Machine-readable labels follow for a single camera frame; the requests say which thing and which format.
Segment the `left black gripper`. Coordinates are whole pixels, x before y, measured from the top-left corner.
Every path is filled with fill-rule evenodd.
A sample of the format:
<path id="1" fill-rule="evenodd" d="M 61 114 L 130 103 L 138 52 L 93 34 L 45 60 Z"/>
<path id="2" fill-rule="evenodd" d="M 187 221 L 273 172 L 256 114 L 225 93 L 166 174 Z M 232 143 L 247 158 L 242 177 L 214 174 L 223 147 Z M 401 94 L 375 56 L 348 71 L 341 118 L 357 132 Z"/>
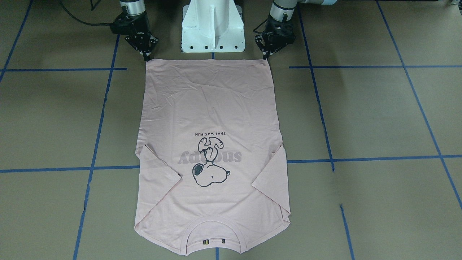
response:
<path id="1" fill-rule="evenodd" d="M 296 39 L 292 20 L 277 21 L 274 18 L 267 18 L 254 28 L 254 33 L 256 33 L 255 43 L 263 53 L 264 60 L 268 60 L 271 55 L 294 43 Z"/>

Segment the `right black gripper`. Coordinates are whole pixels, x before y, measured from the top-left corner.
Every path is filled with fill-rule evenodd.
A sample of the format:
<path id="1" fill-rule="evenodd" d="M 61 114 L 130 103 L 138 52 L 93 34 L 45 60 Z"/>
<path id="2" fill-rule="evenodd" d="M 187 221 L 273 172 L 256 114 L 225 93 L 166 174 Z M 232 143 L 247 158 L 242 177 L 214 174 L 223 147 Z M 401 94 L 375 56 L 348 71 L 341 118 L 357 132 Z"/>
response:
<path id="1" fill-rule="evenodd" d="M 126 36 L 126 41 L 140 54 L 143 54 L 144 61 L 150 61 L 150 55 L 155 48 L 158 38 L 153 36 L 149 27 L 147 14 L 128 16 L 120 14 L 110 24 L 114 34 Z"/>

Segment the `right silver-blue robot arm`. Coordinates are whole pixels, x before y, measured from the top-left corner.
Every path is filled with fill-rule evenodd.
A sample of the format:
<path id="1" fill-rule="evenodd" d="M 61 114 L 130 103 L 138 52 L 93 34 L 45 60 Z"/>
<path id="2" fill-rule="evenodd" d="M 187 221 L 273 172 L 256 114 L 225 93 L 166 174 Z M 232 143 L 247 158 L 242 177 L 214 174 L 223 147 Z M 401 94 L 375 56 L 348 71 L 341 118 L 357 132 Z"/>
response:
<path id="1" fill-rule="evenodd" d="M 150 55 L 158 43 L 153 36 L 143 0 L 120 0 L 122 13 L 109 25 L 111 32 L 124 35 L 125 40 L 144 58 L 150 61 Z"/>

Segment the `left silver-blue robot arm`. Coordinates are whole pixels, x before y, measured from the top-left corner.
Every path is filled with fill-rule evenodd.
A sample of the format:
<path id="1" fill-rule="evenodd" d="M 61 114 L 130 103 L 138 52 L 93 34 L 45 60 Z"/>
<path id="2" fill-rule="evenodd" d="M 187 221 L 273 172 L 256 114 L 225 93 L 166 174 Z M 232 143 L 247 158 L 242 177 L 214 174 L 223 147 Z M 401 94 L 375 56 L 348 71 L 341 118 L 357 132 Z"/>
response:
<path id="1" fill-rule="evenodd" d="M 334 5 L 336 0 L 273 0 L 268 17 L 254 28 L 255 43 L 263 54 L 263 59 L 294 43 L 292 16 L 299 3 Z"/>

